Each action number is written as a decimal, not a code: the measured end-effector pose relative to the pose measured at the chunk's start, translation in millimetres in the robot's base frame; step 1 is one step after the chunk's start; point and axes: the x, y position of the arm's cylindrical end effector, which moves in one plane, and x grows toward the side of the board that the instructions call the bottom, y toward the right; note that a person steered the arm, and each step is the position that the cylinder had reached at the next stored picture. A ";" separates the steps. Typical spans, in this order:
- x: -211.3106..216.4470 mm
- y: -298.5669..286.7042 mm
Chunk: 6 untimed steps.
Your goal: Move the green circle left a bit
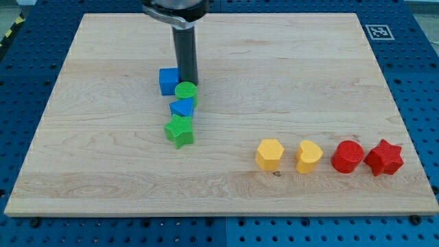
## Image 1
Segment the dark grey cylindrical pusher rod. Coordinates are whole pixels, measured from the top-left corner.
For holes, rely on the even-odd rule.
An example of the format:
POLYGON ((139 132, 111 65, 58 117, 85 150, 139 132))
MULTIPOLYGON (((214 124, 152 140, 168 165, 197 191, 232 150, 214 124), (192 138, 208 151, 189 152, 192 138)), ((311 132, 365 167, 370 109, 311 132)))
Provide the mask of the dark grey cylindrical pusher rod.
POLYGON ((198 65, 195 43, 195 28, 172 28, 176 61, 181 82, 198 85, 198 65))

